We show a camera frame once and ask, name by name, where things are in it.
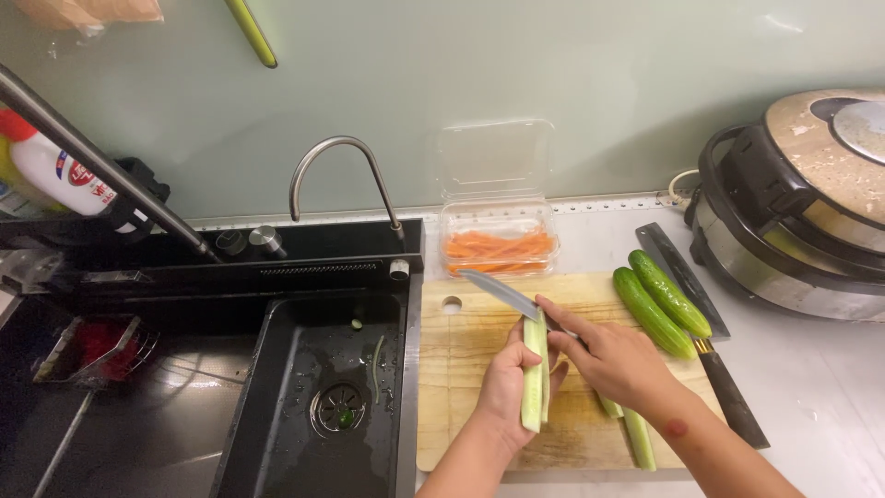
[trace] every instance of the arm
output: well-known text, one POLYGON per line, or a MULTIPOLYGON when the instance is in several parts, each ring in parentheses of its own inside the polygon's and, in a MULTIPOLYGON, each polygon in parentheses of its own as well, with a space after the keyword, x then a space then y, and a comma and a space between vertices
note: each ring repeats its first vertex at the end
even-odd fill
POLYGON ((590 323, 543 296, 537 297, 537 303, 563 327, 581 336, 591 353, 562 332, 551 332, 550 343, 572 360, 594 389, 643 416, 682 459, 708 497, 802 497, 670 373, 648 336, 616 323, 590 323))
MULTIPOLYGON (((550 366, 559 351, 550 348, 550 366)), ((467 423, 451 442, 442 460, 415 495, 416 498, 491 498, 504 469, 535 434, 519 419, 522 367, 541 363, 522 342, 522 320, 510 330, 504 349, 495 355, 482 379, 480 398, 467 423)), ((560 363, 550 373, 552 396, 568 373, 560 363)))

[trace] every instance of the sink drain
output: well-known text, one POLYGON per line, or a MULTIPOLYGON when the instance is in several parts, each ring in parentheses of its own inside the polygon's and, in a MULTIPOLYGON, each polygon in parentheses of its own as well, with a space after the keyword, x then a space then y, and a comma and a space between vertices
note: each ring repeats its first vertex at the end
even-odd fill
POLYGON ((312 421, 318 431, 344 432, 356 427, 366 406, 356 386, 346 382, 332 385, 313 398, 312 421))

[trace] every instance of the forearm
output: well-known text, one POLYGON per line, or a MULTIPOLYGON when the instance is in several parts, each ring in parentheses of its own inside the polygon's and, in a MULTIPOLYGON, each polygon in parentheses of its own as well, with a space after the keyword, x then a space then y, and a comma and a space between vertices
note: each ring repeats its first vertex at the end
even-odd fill
POLYGON ((801 497, 762 455, 688 389, 643 414, 708 498, 801 497))
POLYGON ((472 415, 416 498, 490 498, 513 456, 494 422, 472 415))

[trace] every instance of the person's left hand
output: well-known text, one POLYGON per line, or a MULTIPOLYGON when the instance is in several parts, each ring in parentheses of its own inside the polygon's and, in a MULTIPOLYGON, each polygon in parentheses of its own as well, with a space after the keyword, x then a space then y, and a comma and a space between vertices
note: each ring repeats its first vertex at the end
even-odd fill
MULTIPOLYGON (((508 449, 516 455, 534 436, 535 433, 522 426, 520 407, 522 405, 522 367, 530 367, 541 363, 541 356, 532 351, 522 342, 522 323, 520 318, 510 334, 507 343, 500 353, 492 358, 486 375, 482 379, 480 399, 472 417, 478 417, 489 430, 499 432, 508 449)), ((554 369, 559 351, 547 345, 550 354, 550 398, 559 389, 568 373, 568 363, 562 362, 554 369)))

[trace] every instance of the knife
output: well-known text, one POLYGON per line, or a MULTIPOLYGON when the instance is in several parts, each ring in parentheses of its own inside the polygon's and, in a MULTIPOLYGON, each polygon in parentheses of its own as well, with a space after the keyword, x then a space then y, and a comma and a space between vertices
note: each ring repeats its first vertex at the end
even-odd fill
MULTIPOLYGON (((704 287, 698 282, 695 273, 691 271, 689 265, 660 226, 657 223, 650 223, 639 227, 636 229, 636 237, 639 238, 639 244, 649 257, 682 288, 685 296, 701 310, 701 313, 710 322, 713 332, 712 338, 730 338, 731 334, 728 332, 728 328, 722 322, 722 317, 716 311, 716 307, 710 301, 704 287)), ((728 373, 719 353, 713 349, 710 340, 694 336, 691 338, 695 343, 697 357, 704 365, 713 393, 716 394, 716 399, 722 407, 722 414, 725 416, 728 426, 755 449, 771 447, 765 434, 762 433, 762 428, 759 427, 756 417, 750 411, 747 401, 744 400, 735 380, 728 373)))
MULTIPOLYGON (((464 278, 471 281, 474 285, 479 287, 485 292, 495 296, 499 300, 501 300, 504 304, 513 309, 519 311, 529 320, 538 321, 538 305, 530 298, 527 298, 522 294, 522 292, 517 291, 512 288, 510 285, 501 282, 497 278, 489 275, 488 273, 482 273, 481 271, 475 269, 460 269, 458 273, 463 275, 464 278)), ((547 330, 548 331, 563 331, 566 334, 572 336, 573 338, 578 339, 578 342, 581 343, 581 346, 589 353, 589 348, 587 347, 587 343, 584 342, 583 339, 578 337, 578 334, 567 331, 562 328, 562 325, 557 323, 556 320, 550 318, 549 315, 546 316, 547 322, 547 330)))

